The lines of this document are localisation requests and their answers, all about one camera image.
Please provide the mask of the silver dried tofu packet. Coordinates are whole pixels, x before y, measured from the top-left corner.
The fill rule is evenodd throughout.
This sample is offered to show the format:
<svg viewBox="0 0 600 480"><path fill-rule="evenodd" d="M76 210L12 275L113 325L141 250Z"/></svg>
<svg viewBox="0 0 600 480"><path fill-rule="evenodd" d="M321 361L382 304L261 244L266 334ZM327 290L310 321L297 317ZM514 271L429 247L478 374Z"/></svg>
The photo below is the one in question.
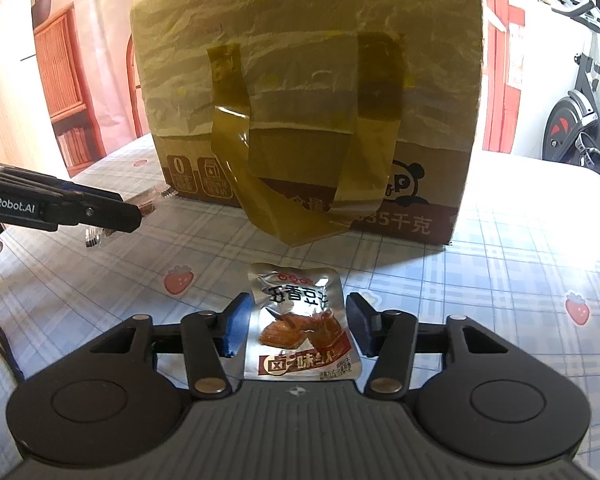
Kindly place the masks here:
<svg viewBox="0 0 600 480"><path fill-rule="evenodd" d="M349 330L339 274L253 263L245 346L249 380L358 379L362 365Z"/></svg>

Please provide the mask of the small clear brown snack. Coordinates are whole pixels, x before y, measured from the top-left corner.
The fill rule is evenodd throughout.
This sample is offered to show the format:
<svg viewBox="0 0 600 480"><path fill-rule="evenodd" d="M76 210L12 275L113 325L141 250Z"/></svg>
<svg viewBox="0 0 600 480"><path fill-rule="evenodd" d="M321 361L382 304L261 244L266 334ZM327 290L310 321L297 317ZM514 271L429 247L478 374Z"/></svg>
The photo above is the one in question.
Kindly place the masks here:
<svg viewBox="0 0 600 480"><path fill-rule="evenodd" d="M86 222L85 247L102 247L120 233L136 231L143 218L155 212L165 200L175 194L173 188L148 188L120 203L97 209L95 217Z"/></svg>

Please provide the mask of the plaid strawberry bed sheet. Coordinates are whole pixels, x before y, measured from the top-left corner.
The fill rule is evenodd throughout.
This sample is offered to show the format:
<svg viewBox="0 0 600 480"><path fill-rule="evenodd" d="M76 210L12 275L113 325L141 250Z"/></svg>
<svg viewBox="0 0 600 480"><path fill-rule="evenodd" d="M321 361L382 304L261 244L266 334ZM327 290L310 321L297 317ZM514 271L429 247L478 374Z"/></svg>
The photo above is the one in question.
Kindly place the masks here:
<svg viewBox="0 0 600 480"><path fill-rule="evenodd" d="M131 234L95 248L83 226L8 228L0 325L32 375L137 313L175 323L221 310L254 262L328 266L346 292L425 323L467 315L575 382L592 422L579 451L600 477L600 178L475 152L451 243L349 232L288 247L230 206L171 197Z"/></svg>

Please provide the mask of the pink printed backdrop cloth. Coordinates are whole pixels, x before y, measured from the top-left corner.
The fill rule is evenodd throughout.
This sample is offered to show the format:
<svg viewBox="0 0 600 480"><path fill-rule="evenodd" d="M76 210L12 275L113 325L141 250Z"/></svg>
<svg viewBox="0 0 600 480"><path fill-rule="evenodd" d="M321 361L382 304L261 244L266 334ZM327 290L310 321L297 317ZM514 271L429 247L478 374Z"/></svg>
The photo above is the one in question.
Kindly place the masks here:
<svg viewBox="0 0 600 480"><path fill-rule="evenodd" d="M38 64L53 136L69 176L148 133L134 66L132 0L22 0L24 55ZM484 0L486 126L482 146L514 146L521 99L519 43L526 12Z"/></svg>

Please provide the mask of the taped cardboard box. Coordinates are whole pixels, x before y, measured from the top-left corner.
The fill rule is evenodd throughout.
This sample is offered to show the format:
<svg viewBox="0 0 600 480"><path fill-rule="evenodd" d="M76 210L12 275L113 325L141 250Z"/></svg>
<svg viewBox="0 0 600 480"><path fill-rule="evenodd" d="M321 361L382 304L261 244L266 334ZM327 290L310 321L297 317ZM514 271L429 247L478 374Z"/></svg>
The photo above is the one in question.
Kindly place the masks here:
<svg viewBox="0 0 600 480"><path fill-rule="evenodd" d="M477 129L482 0L134 0L163 175L288 245L443 245Z"/></svg>

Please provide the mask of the black exercise bike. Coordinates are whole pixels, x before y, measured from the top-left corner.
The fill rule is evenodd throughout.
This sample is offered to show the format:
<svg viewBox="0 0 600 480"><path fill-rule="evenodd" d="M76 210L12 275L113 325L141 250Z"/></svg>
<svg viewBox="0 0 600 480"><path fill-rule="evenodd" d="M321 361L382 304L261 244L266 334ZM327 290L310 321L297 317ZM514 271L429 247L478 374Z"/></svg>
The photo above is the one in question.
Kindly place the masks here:
<svg viewBox="0 0 600 480"><path fill-rule="evenodd" d="M552 11L600 36L600 0L555 0ZM541 156L600 176L600 62L584 52L573 61L578 66L576 81L550 111Z"/></svg>

